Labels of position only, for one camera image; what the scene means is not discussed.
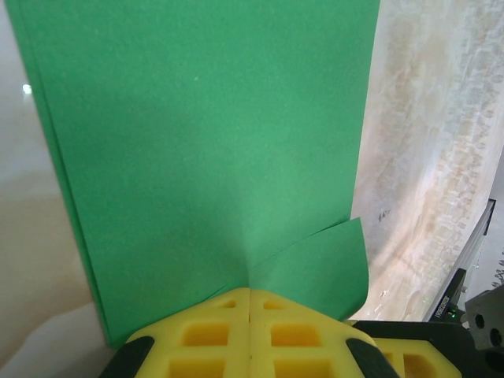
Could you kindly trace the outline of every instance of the marble wall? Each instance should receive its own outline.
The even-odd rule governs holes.
[[[354,199],[371,271],[358,317],[420,320],[486,204],[503,15],[503,1],[381,2]],[[0,377],[97,376],[111,352],[2,2],[0,42]]]
[[[504,143],[504,2],[382,0],[353,216],[356,317],[419,321],[474,229]]]

